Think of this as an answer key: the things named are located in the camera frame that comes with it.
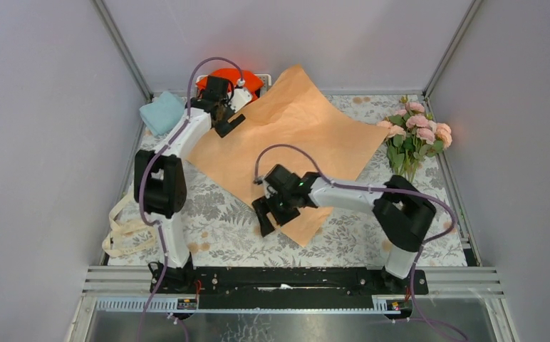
folded cloth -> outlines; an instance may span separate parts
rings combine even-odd
[[[173,129],[185,111],[181,97],[165,91],[156,101],[141,107],[141,119],[153,135],[162,135]]]

wrapping paper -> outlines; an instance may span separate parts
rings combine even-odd
[[[224,138],[208,132],[188,157],[195,167],[247,205],[264,195],[255,185],[256,158],[266,147],[287,143],[310,154],[329,176],[354,180],[388,134],[388,130],[354,121],[332,106],[301,66],[284,71],[271,89],[241,111],[246,120]],[[302,177],[314,171],[300,153],[277,148],[261,159],[259,175],[275,164]],[[302,208],[281,231],[305,247],[331,208]]]

table surface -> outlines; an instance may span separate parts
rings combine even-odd
[[[349,117],[370,124],[376,124],[401,108],[400,95],[326,97]],[[146,130],[140,148],[151,150],[162,138],[153,137]],[[187,161],[184,161],[183,168],[187,201],[182,210],[182,223],[185,241],[196,266],[382,266],[386,261],[391,243],[373,215],[334,209],[317,235],[303,248],[280,231],[261,237],[258,219],[251,207]],[[386,146],[382,145],[357,181],[381,183],[389,180],[391,175]],[[417,171],[413,184],[419,191],[449,202],[442,171],[435,158],[427,158]],[[138,217],[138,204],[131,203],[123,210],[120,221]],[[449,215],[437,208],[427,237],[445,230],[449,224]],[[124,245],[134,246],[148,238],[147,232],[136,233],[125,238]],[[109,258],[108,265],[144,266],[162,258],[161,246],[156,244],[141,252]],[[466,266],[459,233],[454,230],[427,244],[417,264]]]

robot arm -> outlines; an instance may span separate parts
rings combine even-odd
[[[299,216],[298,208],[302,207],[337,207],[374,214],[393,243],[384,267],[386,272],[397,279],[407,278],[435,217],[432,203],[410,195],[358,190],[366,187],[357,182],[333,181],[347,186],[333,187],[315,172],[307,172],[300,178],[285,167],[275,165],[261,180],[265,195],[252,202],[263,236],[274,231],[268,213],[279,225]],[[382,187],[417,191],[401,176],[392,176]]]
[[[193,98],[191,101],[189,115],[181,119],[153,150],[139,150],[135,156],[135,200],[139,202],[140,184],[145,168],[154,158],[156,151],[166,148],[147,177],[143,210],[152,214],[152,219],[162,225],[168,264],[173,268],[183,267],[190,255],[185,244],[180,213],[187,199],[182,160],[212,128],[223,138],[238,126],[245,119],[243,115],[231,121],[229,119],[252,99],[246,88],[234,88],[231,95],[228,86],[228,80],[208,76],[201,97]],[[159,171],[163,172],[162,177],[151,175]]]

orange object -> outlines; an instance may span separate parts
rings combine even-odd
[[[246,81],[244,87],[248,88],[248,90],[252,94],[252,101],[254,101],[258,98],[258,96],[256,96],[256,91],[262,88],[264,83],[260,80],[260,78],[258,78],[256,75],[248,70],[242,70],[242,73],[244,74],[244,81]],[[239,80],[239,71],[235,68],[218,69],[210,75],[220,78],[226,78],[227,80],[233,82],[233,84],[235,85],[237,84],[237,80]],[[207,81],[207,78],[204,77],[199,80],[199,82],[195,83],[197,85],[197,89],[204,90],[206,88]]]

